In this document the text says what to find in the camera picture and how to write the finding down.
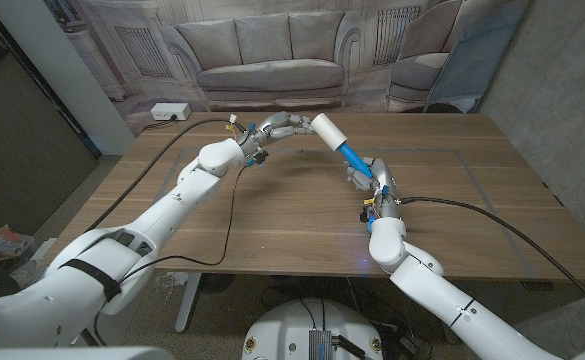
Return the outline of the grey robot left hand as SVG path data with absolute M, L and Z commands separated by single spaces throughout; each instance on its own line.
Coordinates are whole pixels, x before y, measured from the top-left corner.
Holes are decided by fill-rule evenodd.
M 242 134 L 237 143 L 246 158 L 265 146 L 292 135 L 314 135 L 309 117 L 284 111 L 268 116 L 260 125 Z

